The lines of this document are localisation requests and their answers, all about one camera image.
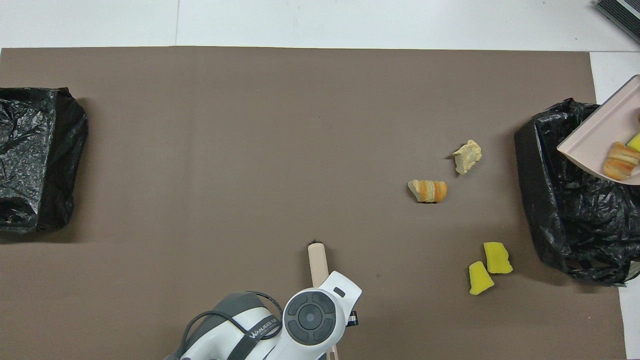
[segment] sponge piece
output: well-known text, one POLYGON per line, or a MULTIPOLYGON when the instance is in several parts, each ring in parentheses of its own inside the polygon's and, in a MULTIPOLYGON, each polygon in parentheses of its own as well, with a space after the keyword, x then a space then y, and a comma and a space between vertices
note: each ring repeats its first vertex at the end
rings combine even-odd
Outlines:
POLYGON ((484 253, 486 254, 486 267, 491 274, 508 274, 513 271, 513 266, 509 263, 509 253, 504 244, 484 243, 484 253))
POLYGON ((482 261, 476 261, 469 265, 469 278, 471 280, 471 290, 469 290, 471 295, 478 295, 495 285, 489 273, 486 272, 482 261))
POLYGON ((640 152, 640 134, 635 135, 631 140, 629 140, 627 147, 640 152))

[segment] pastry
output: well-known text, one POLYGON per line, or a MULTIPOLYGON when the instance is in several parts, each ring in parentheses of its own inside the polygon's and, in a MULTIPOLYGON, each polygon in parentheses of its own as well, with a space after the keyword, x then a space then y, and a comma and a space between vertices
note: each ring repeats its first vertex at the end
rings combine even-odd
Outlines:
POLYGON ((456 171, 466 174, 482 158, 482 149, 475 141, 469 140, 452 155, 456 160, 456 171))
POLYGON ((411 180, 409 189, 419 202, 440 202, 447 196, 447 183, 432 180, 411 180))
POLYGON ((624 146, 621 142, 614 142, 604 162, 604 174, 611 179, 624 180, 631 175, 631 171, 638 165, 639 160, 640 153, 624 146))

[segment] brown surface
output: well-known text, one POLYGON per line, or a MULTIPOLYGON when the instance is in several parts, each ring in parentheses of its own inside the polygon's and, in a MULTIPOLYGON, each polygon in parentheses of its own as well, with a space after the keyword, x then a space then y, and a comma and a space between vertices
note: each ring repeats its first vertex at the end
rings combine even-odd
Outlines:
POLYGON ((364 290, 341 359, 625 357, 617 289, 538 260, 517 185, 513 132, 595 100, 588 54, 3 49, 0 86, 68 86, 90 120, 70 225, 0 247, 0 358, 161 359, 227 293, 310 286, 313 239, 364 290), (515 271, 473 297, 484 241, 515 271))

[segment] white floor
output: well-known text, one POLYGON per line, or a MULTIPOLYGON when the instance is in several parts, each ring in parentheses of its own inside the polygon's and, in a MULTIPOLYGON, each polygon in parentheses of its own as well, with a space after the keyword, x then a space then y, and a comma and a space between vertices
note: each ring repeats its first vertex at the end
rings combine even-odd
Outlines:
MULTIPOLYGON (((589 51, 599 103, 640 73, 589 0, 0 0, 0 48, 170 45, 589 51)), ((640 359, 640 279, 620 304, 640 359)))

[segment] black plastic bag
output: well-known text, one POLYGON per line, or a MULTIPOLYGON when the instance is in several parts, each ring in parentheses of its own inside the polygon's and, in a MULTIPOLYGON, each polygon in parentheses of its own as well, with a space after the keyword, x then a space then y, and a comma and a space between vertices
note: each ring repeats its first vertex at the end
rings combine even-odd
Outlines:
POLYGON ((619 286, 639 273, 640 186, 592 176, 556 149, 597 108, 567 99, 528 121, 515 133, 518 177, 542 262, 619 286))
POLYGON ((59 229, 74 209, 88 134, 68 89, 0 88, 0 229, 59 229))

